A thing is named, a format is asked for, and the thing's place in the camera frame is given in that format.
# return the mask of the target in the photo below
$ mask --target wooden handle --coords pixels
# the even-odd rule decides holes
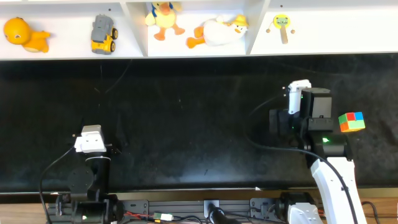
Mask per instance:
[[[282,44],[287,44],[288,41],[285,25],[280,28],[280,37],[282,38]]]

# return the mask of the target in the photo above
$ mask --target orange beak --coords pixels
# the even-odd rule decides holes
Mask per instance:
[[[159,7],[159,9],[160,9],[160,11],[161,11],[161,13],[163,14],[163,15],[169,15],[170,14],[170,6],[169,6],[169,3],[168,2],[165,2],[165,3],[163,3],[163,4],[161,4],[160,5],[160,7]]]

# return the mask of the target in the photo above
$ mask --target colorful cube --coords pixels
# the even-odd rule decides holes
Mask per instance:
[[[365,128],[362,112],[346,113],[338,117],[341,132],[359,131]]]

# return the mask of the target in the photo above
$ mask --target yellow hat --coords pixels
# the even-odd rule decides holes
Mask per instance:
[[[246,22],[246,16],[244,15],[236,16],[236,19],[232,23],[238,26],[249,26],[249,24]]]

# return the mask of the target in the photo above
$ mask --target black table surface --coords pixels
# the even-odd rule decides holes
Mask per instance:
[[[366,129],[347,134],[358,187],[397,187],[397,58],[145,59],[133,60],[123,77],[130,60],[1,62],[0,192],[37,192],[40,173],[68,150],[82,118],[109,133],[121,126],[129,140],[112,158],[111,192],[315,186],[303,155],[254,149],[242,129],[253,108],[303,78],[331,90],[334,118],[363,112]],[[277,107],[287,99],[249,122],[263,144],[279,144],[258,138]],[[49,170],[44,190],[67,190],[68,174],[82,164],[83,156],[67,155]]]

